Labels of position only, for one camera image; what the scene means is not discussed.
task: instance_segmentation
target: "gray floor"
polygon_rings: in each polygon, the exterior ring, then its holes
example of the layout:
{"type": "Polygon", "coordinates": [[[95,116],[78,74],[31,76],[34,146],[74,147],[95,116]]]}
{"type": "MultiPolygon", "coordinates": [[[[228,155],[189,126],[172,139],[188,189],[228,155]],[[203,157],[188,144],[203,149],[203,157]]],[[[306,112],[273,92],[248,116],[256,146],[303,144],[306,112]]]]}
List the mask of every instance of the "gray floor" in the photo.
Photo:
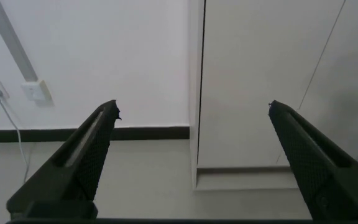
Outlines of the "gray floor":
{"type": "MultiPolygon", "coordinates": [[[[32,175],[62,142],[24,143],[32,175]]],[[[17,143],[0,143],[0,223],[6,200],[21,186],[25,167],[17,143]]],[[[95,204],[98,217],[310,218],[298,190],[193,192],[187,140],[114,141],[95,204]]]]}

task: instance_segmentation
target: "white wall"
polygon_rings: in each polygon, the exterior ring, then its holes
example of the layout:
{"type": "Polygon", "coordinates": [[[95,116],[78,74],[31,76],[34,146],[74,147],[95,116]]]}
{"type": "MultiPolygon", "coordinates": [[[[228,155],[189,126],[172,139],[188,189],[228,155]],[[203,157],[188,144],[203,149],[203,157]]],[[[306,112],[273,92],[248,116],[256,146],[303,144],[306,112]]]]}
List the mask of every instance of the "white wall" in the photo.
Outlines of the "white wall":
{"type": "Polygon", "coordinates": [[[300,114],[358,158],[358,0],[345,2],[300,114]]]}
{"type": "MultiPolygon", "coordinates": [[[[53,106],[27,101],[0,37],[0,80],[23,129],[75,128],[117,99],[117,126],[188,120],[188,1],[4,1],[53,106]]],[[[12,129],[0,108],[0,129],[12,129]]]]}

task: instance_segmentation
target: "white cabinet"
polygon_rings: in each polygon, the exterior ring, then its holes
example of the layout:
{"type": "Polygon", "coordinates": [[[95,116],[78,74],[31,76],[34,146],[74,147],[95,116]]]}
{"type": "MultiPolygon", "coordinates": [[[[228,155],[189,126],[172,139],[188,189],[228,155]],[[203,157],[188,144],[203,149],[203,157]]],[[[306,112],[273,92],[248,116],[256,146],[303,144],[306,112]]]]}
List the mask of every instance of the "white cabinet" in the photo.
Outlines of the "white cabinet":
{"type": "Polygon", "coordinates": [[[346,1],[300,113],[358,158],[358,0],[346,1]]]}
{"type": "Polygon", "coordinates": [[[198,167],[288,165],[268,103],[299,107],[342,4],[206,1],[198,167]]]}

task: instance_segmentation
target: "power cord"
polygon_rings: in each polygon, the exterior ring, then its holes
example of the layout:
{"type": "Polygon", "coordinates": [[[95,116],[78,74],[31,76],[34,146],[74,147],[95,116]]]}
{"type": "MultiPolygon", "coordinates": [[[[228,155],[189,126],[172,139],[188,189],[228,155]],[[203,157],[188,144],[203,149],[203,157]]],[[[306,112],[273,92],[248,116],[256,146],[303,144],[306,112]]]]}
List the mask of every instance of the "power cord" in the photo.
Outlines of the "power cord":
{"type": "Polygon", "coordinates": [[[16,132],[17,132],[17,138],[19,139],[20,152],[22,153],[22,157],[23,157],[23,160],[24,160],[24,163],[25,163],[25,174],[24,174],[24,180],[23,180],[23,184],[24,184],[26,179],[27,179],[27,173],[29,172],[29,163],[27,162],[27,159],[25,158],[25,155],[24,155],[24,152],[23,152],[22,137],[20,136],[19,128],[17,128],[16,124],[13,122],[11,116],[9,115],[9,113],[7,112],[4,104],[2,103],[1,98],[4,98],[4,93],[0,90],[0,105],[3,108],[4,112],[6,113],[7,118],[10,120],[12,125],[15,127],[16,132]]]}

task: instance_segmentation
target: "cabinet door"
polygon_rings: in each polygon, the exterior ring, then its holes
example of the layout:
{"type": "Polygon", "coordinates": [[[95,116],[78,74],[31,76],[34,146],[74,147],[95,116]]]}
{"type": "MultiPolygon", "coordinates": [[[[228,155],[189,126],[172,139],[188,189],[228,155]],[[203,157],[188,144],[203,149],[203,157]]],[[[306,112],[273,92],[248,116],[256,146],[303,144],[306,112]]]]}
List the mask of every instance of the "cabinet door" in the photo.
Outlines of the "cabinet door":
{"type": "Polygon", "coordinates": [[[300,113],[358,158],[358,0],[346,1],[300,113]]]}
{"type": "Polygon", "coordinates": [[[206,1],[198,167],[288,165],[269,102],[299,107],[342,4],[206,1]]]}

